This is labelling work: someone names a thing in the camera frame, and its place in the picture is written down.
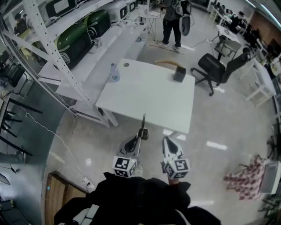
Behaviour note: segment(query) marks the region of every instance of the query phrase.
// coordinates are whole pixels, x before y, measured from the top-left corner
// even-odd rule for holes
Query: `white cube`
[[[137,160],[115,156],[112,168],[116,176],[130,178],[137,169]]]
[[[184,178],[190,171],[189,160],[168,160],[164,166],[164,170],[171,180]]]

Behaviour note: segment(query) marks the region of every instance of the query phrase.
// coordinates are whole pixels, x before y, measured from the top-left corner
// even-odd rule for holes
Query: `gray shirt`
[[[175,12],[174,7],[172,6],[172,2],[174,0],[164,0],[163,5],[165,5],[166,8],[166,15],[164,16],[164,20],[166,21],[172,21],[174,19],[179,19],[180,16]]]

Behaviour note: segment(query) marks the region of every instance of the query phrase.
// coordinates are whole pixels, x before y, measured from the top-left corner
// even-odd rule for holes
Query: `green appliance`
[[[109,13],[104,9],[86,16],[83,22],[88,26],[91,38],[101,37],[111,26]]]
[[[70,69],[77,65],[93,45],[84,23],[73,24],[57,40],[58,51]]]

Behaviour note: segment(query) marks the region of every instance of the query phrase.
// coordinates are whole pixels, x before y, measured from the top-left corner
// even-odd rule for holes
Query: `white appliance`
[[[111,23],[119,22],[127,15],[127,4],[124,0],[110,2],[101,9],[105,9],[109,13]]]
[[[263,181],[259,192],[262,194],[274,195],[277,191],[281,177],[281,163],[268,163],[264,169]]]
[[[124,0],[127,4],[127,12],[132,12],[137,7],[137,1],[136,0]]]
[[[47,0],[38,8],[46,26],[59,20],[77,7],[77,0]]]

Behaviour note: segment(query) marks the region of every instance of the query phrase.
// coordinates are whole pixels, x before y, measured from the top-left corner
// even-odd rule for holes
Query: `white sneaker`
[[[176,47],[175,45],[173,45],[173,49],[174,49],[176,52],[180,52],[180,47]]]
[[[161,45],[161,46],[164,46],[164,47],[169,47],[168,44],[164,44],[163,41],[161,41],[161,40],[157,40],[156,43],[157,43],[158,45]]]

